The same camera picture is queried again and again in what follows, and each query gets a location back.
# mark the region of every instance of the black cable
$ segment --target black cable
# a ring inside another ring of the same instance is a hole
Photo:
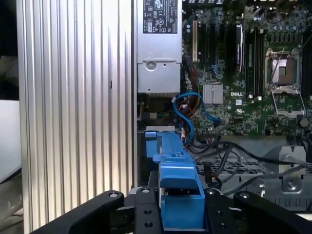
[[[223,148],[223,149],[216,149],[216,151],[215,152],[211,152],[211,153],[209,153],[209,154],[206,154],[206,155],[202,155],[202,156],[199,156],[198,158],[196,158],[195,159],[195,163],[198,163],[198,162],[200,162],[201,160],[203,160],[203,159],[206,159],[206,158],[209,158],[209,157],[212,157],[212,156],[215,156],[215,155],[219,155],[219,154],[221,154],[221,153],[224,153],[224,152],[226,152],[227,151],[227,147],[225,147],[225,148]]]
[[[283,173],[278,173],[278,174],[263,174],[263,175],[257,175],[249,180],[247,180],[245,183],[243,183],[242,185],[238,186],[236,189],[233,189],[233,190],[230,190],[230,191],[227,191],[225,193],[223,193],[225,196],[228,196],[228,195],[231,195],[231,194],[234,194],[240,190],[242,190],[243,188],[245,188],[246,186],[250,185],[252,182],[254,182],[256,179],[274,179],[274,178],[280,178],[280,177],[283,177],[285,175],[288,175],[288,174],[291,174],[291,173],[294,173],[294,172],[298,172],[300,171],[302,168],[304,168],[303,166],[297,166],[297,167],[294,167],[294,168],[291,168]]]
[[[234,177],[234,175],[237,174],[239,168],[240,168],[241,165],[242,165],[242,159],[240,158],[240,156],[239,156],[237,153],[233,152],[233,151],[231,151],[231,153],[234,154],[234,155],[237,157],[238,166],[235,168],[235,170],[233,171],[233,173],[232,173],[229,177],[227,177],[227,178],[225,178],[224,180],[222,180],[222,183],[223,183],[223,184],[226,183],[226,182],[228,182],[230,179],[232,179],[232,178]]]
[[[221,174],[221,172],[223,171],[223,169],[224,169],[224,167],[225,167],[225,164],[226,164],[226,162],[228,161],[228,157],[229,157],[229,155],[230,155],[230,152],[232,151],[232,149],[233,149],[233,145],[230,145],[229,147],[228,147],[228,149],[227,149],[227,151],[225,152],[225,154],[224,154],[224,156],[223,156],[223,159],[222,159],[222,161],[221,161],[221,164],[220,164],[220,166],[219,166],[219,168],[215,171],[215,177],[217,178],[220,174]]]
[[[274,160],[274,159],[269,159],[269,158],[265,158],[265,157],[258,157],[256,155],[254,155],[253,153],[249,152],[248,150],[246,150],[245,148],[241,147],[240,145],[230,142],[230,141],[218,141],[218,142],[214,142],[213,144],[211,144],[211,147],[215,147],[218,145],[233,145],[234,148],[239,149],[240,151],[244,152],[245,154],[247,154],[249,157],[252,157],[253,159],[256,159],[259,162],[267,162],[267,163],[271,163],[271,164],[277,164],[277,165],[294,165],[294,164],[298,164],[303,166],[304,168],[308,167],[308,164],[306,162],[286,162],[286,161],[279,161],[279,160]]]
[[[207,144],[200,144],[200,145],[196,145],[194,143],[194,140],[191,141],[191,145],[196,148],[196,149],[205,149],[207,147]]]

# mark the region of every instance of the capacitor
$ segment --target capacitor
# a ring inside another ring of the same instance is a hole
[[[310,121],[307,118],[302,118],[299,122],[300,127],[307,128],[310,125]]]

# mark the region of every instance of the silver metal panel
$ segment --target silver metal panel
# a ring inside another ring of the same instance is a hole
[[[143,33],[145,0],[137,1],[137,72],[139,93],[174,96],[180,92],[182,0],[177,1],[177,33]]]
[[[136,185],[131,8],[17,1],[25,233]]]
[[[223,84],[204,84],[203,99],[205,104],[223,104]]]

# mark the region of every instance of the white surface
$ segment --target white surface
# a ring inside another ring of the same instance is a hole
[[[20,102],[0,100],[0,182],[20,167]]]

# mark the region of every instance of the gray cable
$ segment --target gray cable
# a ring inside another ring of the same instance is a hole
[[[283,173],[278,173],[278,174],[263,174],[263,175],[258,175],[258,176],[255,176],[249,180],[247,180],[245,183],[243,183],[242,185],[238,186],[236,189],[233,189],[231,191],[227,191],[225,193],[223,193],[225,196],[228,196],[228,195],[231,195],[231,194],[234,194],[240,190],[242,190],[243,188],[245,188],[246,186],[248,186],[249,184],[251,184],[252,182],[254,182],[256,179],[274,179],[274,178],[280,178],[280,177],[283,177],[285,175],[288,175],[288,174],[291,174],[291,173],[294,173],[294,172],[298,172],[300,171],[302,168],[304,168],[303,166],[297,166],[297,167],[294,167],[294,168],[291,168]]]

